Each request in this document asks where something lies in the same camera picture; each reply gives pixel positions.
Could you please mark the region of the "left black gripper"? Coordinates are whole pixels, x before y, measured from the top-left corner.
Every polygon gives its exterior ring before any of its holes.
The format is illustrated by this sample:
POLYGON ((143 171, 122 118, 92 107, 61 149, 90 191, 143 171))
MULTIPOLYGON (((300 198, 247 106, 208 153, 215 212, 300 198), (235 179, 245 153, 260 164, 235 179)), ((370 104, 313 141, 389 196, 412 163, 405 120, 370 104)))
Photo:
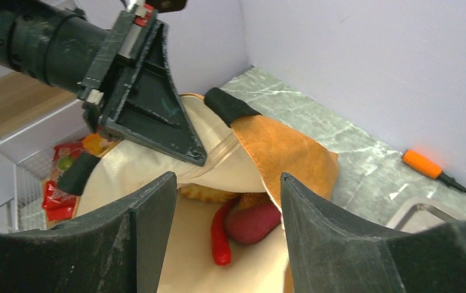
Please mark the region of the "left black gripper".
POLYGON ((207 152, 173 84, 157 15, 137 1, 103 29, 81 9, 0 1, 0 65, 75 93, 92 132, 201 167, 207 152))

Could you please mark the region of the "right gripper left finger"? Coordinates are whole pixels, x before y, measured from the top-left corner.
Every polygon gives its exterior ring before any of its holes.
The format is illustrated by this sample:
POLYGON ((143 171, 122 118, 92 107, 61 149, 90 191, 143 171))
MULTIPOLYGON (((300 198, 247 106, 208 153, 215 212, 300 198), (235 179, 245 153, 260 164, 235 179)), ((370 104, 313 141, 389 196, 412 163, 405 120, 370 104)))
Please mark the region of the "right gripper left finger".
POLYGON ((156 292, 176 202, 167 172, 49 230, 0 234, 0 292, 156 292))

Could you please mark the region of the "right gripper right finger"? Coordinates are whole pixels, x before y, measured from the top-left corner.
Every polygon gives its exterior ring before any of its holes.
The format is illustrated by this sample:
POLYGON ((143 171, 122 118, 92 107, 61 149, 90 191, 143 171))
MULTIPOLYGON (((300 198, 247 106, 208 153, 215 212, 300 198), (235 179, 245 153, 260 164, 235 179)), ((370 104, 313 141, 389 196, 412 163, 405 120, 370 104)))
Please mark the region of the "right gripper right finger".
POLYGON ((280 182, 295 292, 466 292, 466 221, 406 233, 280 182))

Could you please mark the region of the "yellow snack packet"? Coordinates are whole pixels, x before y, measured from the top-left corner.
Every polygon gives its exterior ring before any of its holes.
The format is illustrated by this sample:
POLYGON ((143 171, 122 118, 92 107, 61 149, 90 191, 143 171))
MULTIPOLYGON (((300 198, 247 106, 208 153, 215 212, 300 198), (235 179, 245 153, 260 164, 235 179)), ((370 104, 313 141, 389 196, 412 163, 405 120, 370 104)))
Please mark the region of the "yellow snack packet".
POLYGON ((86 152, 98 157, 105 155, 116 144, 116 141, 107 140, 95 133, 91 133, 82 139, 82 146, 86 152))

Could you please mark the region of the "red snack packet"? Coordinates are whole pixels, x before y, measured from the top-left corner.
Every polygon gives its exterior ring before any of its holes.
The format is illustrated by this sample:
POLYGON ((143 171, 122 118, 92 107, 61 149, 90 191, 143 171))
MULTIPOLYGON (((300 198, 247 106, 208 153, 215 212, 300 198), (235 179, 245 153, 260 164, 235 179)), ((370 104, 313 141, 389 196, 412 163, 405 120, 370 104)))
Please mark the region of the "red snack packet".
POLYGON ((51 169, 43 185, 42 209, 47 223, 57 223, 73 218, 76 195, 63 189, 62 179, 68 169, 84 152, 82 140, 60 143, 53 148, 51 169))

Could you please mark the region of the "purple sweet potato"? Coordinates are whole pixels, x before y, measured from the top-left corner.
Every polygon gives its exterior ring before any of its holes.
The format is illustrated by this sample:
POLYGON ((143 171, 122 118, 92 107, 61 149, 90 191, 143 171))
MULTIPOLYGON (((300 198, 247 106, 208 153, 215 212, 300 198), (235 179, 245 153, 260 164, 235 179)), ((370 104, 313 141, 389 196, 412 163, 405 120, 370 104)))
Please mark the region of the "purple sweet potato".
POLYGON ((281 224, 281 212, 265 203, 232 212, 225 221, 225 232, 239 244, 257 244, 281 224))

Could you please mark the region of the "long croissant bread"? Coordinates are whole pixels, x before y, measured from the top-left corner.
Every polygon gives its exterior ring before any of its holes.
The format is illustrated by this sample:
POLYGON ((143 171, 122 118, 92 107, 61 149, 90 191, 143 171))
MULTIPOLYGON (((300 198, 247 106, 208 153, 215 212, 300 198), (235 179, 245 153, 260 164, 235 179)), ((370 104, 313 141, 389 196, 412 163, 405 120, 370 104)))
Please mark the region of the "long croissant bread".
POLYGON ((198 184, 189 184, 180 187, 178 193, 185 198, 208 203, 226 203, 239 196, 235 192, 213 189, 198 184))

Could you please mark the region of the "round glazed bread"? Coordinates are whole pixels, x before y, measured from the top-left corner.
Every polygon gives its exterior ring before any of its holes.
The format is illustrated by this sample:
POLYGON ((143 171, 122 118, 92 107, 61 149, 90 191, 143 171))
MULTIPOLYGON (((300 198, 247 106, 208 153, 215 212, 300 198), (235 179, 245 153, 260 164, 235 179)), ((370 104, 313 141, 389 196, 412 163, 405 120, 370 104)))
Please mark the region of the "round glazed bread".
POLYGON ((270 196, 266 192, 249 192, 240 196, 239 209, 249 209, 262 204, 272 204, 270 196))

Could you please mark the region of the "red chili pepper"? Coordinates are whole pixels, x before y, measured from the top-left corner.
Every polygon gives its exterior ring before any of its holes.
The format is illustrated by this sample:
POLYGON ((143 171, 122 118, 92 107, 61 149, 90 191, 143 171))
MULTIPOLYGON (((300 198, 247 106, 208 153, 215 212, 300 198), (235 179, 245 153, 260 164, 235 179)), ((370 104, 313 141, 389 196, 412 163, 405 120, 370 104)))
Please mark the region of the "red chili pepper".
POLYGON ((214 214, 210 228, 211 256, 215 265, 227 266, 231 263, 231 248, 225 232, 225 220, 239 203, 236 197, 224 203, 214 214))

